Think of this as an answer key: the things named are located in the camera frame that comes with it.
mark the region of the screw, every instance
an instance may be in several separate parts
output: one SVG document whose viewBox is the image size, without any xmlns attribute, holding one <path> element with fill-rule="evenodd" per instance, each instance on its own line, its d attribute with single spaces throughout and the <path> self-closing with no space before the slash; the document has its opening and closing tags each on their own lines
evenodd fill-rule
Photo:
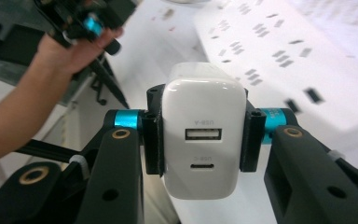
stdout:
<svg viewBox="0 0 358 224">
<path fill-rule="evenodd" d="M 32 185 L 34 183 L 41 181 L 47 175 L 48 175 L 48 167 L 39 166 L 25 172 L 22 176 L 20 176 L 19 181 L 22 185 Z"/>
<path fill-rule="evenodd" d="M 283 130 L 287 135 L 292 136 L 292 137 L 301 137 L 303 135 L 303 133 L 297 129 L 294 128 L 285 128 Z"/>
<path fill-rule="evenodd" d="M 112 137 L 116 139 L 122 139 L 130 136 L 130 131 L 125 129 L 120 129 L 112 133 Z"/>
</svg>

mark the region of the white power adapter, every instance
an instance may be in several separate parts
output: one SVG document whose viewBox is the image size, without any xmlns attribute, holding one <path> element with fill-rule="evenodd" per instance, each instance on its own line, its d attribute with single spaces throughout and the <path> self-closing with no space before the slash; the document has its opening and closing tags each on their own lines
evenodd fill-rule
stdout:
<svg viewBox="0 0 358 224">
<path fill-rule="evenodd" d="M 179 63 L 162 94 L 168 192 L 187 200 L 232 193 L 240 168 L 246 92 L 210 63 Z"/>
</svg>

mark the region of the human hand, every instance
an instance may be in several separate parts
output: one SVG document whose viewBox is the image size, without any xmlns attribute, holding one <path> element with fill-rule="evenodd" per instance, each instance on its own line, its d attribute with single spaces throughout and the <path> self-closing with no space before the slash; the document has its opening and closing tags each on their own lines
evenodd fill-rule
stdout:
<svg viewBox="0 0 358 224">
<path fill-rule="evenodd" d="M 115 38 L 122 36 L 123 28 L 106 29 L 93 42 L 77 40 L 69 49 L 61 46 L 48 35 L 44 35 L 31 65 L 39 69 L 53 70 L 55 73 L 71 76 L 89 65 Z"/>
</svg>

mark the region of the usb-c port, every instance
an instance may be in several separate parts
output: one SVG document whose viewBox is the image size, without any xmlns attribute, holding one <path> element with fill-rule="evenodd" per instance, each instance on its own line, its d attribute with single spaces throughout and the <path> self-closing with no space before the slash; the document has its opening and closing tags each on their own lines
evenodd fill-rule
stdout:
<svg viewBox="0 0 358 224">
<path fill-rule="evenodd" d="M 213 169 L 213 164 L 191 164 L 191 169 Z"/>
</svg>

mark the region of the cyan metal part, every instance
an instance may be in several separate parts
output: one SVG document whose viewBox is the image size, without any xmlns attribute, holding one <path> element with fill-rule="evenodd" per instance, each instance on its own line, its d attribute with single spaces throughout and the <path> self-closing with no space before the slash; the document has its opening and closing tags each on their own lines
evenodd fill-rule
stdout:
<svg viewBox="0 0 358 224">
<path fill-rule="evenodd" d="M 286 125 L 286 116 L 280 108 L 261 108 L 261 110 L 267 115 L 262 144 L 271 144 L 275 129 L 280 125 Z"/>
<path fill-rule="evenodd" d="M 100 22 L 98 22 L 92 16 L 87 17 L 84 22 L 84 26 L 87 30 L 93 32 L 95 35 L 100 36 L 103 33 L 103 27 Z"/>
<path fill-rule="evenodd" d="M 139 110 L 118 110 L 115 127 L 126 127 L 138 130 Z"/>
</svg>

